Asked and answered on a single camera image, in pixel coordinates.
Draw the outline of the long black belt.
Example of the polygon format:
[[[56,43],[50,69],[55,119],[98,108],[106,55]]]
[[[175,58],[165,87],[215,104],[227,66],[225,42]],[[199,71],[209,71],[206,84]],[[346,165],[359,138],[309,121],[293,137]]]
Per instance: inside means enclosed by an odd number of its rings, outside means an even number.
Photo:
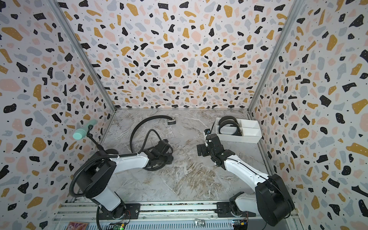
[[[242,136],[242,130],[236,120],[223,120],[218,123],[218,133],[223,135]]]
[[[132,134],[131,134],[131,136],[130,136],[130,139],[129,139],[129,147],[130,147],[131,152],[134,152],[134,151],[133,151],[132,141],[133,141],[133,137],[134,137],[135,133],[138,131],[138,129],[139,129],[143,124],[145,124],[146,122],[149,122],[149,121],[155,120],[155,119],[166,119],[166,120],[168,120],[168,125],[175,125],[175,124],[176,124],[175,119],[173,119],[173,118],[172,118],[172,117],[170,117],[170,116],[164,116],[164,115],[158,115],[158,116],[149,117],[149,118],[146,118],[146,119],[144,119],[143,121],[139,122],[139,123],[134,127],[134,129],[133,129],[133,131],[132,131]],[[163,140],[163,139],[160,137],[160,135],[158,134],[158,132],[157,132],[155,129],[150,129],[150,130],[148,131],[148,133],[146,134],[146,137],[145,137],[145,139],[144,139],[143,145],[142,145],[141,149],[138,151],[138,153],[145,153],[145,150],[146,150],[145,146],[146,146],[146,143],[147,143],[148,137],[149,137],[149,135],[150,135],[150,133],[151,133],[151,132],[154,132],[154,133],[156,134],[156,136],[158,137],[159,141],[160,141],[160,140]],[[147,170],[147,171],[150,171],[150,172],[154,172],[154,171],[158,171],[158,170],[160,170],[161,168],[145,168],[145,167],[144,167],[143,169],[145,169],[145,170]]]

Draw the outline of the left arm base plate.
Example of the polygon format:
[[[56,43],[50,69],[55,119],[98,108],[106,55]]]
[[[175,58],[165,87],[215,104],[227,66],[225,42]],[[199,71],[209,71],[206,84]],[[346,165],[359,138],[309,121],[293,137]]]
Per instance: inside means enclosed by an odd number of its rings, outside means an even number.
[[[113,211],[108,211],[104,206],[98,206],[96,216],[99,220],[133,220],[138,219],[140,203],[120,204]]]

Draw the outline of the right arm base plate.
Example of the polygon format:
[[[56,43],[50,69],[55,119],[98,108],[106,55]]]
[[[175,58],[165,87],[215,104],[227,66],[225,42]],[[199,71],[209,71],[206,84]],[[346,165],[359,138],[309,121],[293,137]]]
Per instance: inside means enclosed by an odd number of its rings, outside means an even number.
[[[240,211],[235,202],[217,202],[215,213],[217,213],[219,218],[246,218],[246,217],[256,217],[255,213],[249,211]]]

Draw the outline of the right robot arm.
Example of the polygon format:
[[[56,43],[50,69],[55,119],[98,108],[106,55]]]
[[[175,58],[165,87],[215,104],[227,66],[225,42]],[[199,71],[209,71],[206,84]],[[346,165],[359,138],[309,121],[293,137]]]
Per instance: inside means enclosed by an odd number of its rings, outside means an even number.
[[[197,153],[198,156],[209,156],[217,167],[240,178],[255,193],[255,197],[248,198],[244,192],[238,192],[229,202],[219,202],[215,211],[219,217],[231,215],[246,218],[249,213],[254,213],[260,215],[266,225],[275,227],[295,209],[279,175],[268,175],[250,166],[233,151],[225,149],[217,134],[206,134],[205,143],[197,145]]]

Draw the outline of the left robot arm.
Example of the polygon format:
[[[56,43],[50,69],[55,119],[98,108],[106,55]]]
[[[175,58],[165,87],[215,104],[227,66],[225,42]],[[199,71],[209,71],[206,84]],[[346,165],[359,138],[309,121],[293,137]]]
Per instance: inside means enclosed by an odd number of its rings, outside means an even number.
[[[113,212],[124,207],[123,200],[109,184],[113,175],[131,169],[157,171],[173,161],[173,148],[167,140],[139,153],[119,154],[115,149],[100,150],[74,174],[70,195],[86,197]]]

